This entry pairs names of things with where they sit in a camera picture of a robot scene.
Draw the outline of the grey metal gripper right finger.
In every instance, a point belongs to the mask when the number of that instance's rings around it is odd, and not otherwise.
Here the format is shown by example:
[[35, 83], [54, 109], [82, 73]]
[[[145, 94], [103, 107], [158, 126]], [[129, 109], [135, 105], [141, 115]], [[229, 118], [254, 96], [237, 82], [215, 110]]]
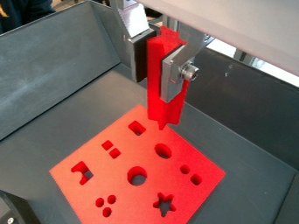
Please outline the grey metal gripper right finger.
[[163, 58], [161, 97], [165, 102], [170, 102], [182, 92], [185, 81], [197, 79], [201, 69], [194, 65], [194, 58], [215, 39], [183, 22], [173, 21], [173, 28], [179, 32], [179, 38], [186, 44], [177, 47]]

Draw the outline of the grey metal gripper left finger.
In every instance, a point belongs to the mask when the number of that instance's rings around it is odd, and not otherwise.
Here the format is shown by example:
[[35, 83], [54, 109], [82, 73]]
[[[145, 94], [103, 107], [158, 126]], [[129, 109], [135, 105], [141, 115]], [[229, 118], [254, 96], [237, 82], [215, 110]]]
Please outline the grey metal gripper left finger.
[[146, 8], [137, 0], [110, 0], [110, 4], [125, 33], [133, 79], [141, 82], [147, 76], [146, 43], [157, 32], [150, 28]]

